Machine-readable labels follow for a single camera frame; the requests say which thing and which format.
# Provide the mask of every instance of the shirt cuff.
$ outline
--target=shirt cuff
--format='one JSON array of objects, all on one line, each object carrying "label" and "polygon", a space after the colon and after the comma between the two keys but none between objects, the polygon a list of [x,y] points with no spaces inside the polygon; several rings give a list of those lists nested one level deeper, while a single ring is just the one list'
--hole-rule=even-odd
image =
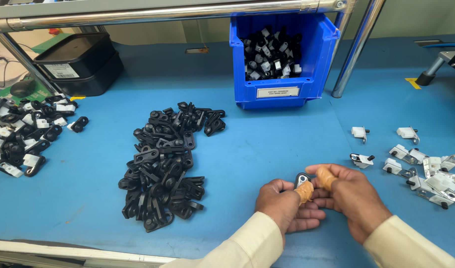
[{"label": "shirt cuff", "polygon": [[380,224],[363,247],[380,267],[455,267],[455,258],[396,215]]},{"label": "shirt cuff", "polygon": [[283,251],[279,227],[262,212],[255,212],[229,240],[235,241],[244,250],[254,268],[270,267]]}]

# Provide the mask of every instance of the human hand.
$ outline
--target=human hand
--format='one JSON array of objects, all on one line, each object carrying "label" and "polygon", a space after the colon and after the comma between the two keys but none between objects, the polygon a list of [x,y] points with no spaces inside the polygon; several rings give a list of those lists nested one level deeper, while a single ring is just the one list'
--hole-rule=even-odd
[{"label": "human hand", "polygon": [[293,183],[275,179],[260,188],[256,199],[255,211],[271,217],[279,226],[284,246],[285,233],[315,228],[325,218],[325,212],[312,202],[299,206],[300,195],[293,190]]},{"label": "human hand", "polygon": [[311,199],[319,207],[342,212],[347,217],[350,234],[363,245],[368,236],[392,216],[391,212],[360,171],[337,164],[319,164],[306,167],[305,172],[315,174],[320,166],[326,166],[338,180],[332,182],[330,192],[318,188],[319,180],[312,179],[314,188],[318,189],[314,190]]}]

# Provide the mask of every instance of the part label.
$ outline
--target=part label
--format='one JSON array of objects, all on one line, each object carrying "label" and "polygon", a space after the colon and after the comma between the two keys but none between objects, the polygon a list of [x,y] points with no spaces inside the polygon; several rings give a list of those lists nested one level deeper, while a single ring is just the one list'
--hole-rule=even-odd
[{"label": "part label", "polygon": [[56,78],[80,77],[69,64],[44,64],[44,66]]},{"label": "part label", "polygon": [[257,98],[298,96],[298,87],[259,88]]}]

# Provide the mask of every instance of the black plastic container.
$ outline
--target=black plastic container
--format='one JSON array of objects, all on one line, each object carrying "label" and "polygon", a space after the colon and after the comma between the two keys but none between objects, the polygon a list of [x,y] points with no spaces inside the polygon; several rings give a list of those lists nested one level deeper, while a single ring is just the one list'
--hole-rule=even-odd
[{"label": "black plastic container", "polygon": [[123,63],[115,52],[93,76],[88,78],[52,79],[69,96],[98,96],[103,94],[123,71]]},{"label": "black plastic container", "polygon": [[52,79],[93,76],[116,50],[107,33],[76,33],[34,59]]}]

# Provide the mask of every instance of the computer mouse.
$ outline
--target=computer mouse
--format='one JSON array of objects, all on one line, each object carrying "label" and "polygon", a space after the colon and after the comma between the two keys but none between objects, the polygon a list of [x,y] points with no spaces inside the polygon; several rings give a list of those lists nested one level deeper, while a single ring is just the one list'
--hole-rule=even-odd
[{"label": "computer mouse", "polygon": [[30,94],[33,94],[35,91],[35,80],[34,79],[27,79],[22,80],[15,83],[9,92],[11,95],[15,96],[16,98],[26,98]]}]

